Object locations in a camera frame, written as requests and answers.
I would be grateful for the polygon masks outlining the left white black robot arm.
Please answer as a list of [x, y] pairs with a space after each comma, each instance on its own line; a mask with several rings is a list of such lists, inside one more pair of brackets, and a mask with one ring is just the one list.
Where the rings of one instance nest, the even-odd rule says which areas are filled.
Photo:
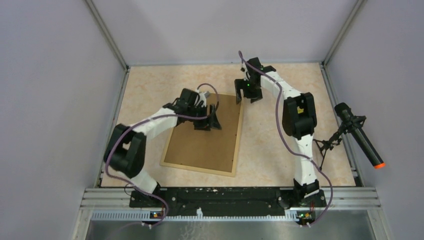
[[195, 130], [220, 130], [216, 111], [219, 104], [207, 104], [208, 91], [184, 88], [174, 101], [164, 104], [156, 113], [140, 122], [116, 125], [104, 153], [105, 174], [126, 182], [149, 207], [164, 202], [160, 184], [144, 169], [147, 142], [162, 132], [189, 121]]

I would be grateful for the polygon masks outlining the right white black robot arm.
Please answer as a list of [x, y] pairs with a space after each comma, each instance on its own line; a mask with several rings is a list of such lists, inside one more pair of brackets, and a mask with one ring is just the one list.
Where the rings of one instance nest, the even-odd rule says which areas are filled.
[[242, 59], [240, 70], [244, 77], [234, 80], [237, 104], [243, 98], [251, 103], [261, 100], [263, 90], [276, 98], [278, 133], [281, 138], [292, 137], [295, 142], [295, 148], [290, 148], [287, 141], [283, 141], [287, 150], [296, 157], [293, 200], [299, 206], [307, 206], [320, 190], [312, 163], [313, 138], [318, 123], [314, 96], [292, 87], [273, 66], [262, 65], [258, 57]]

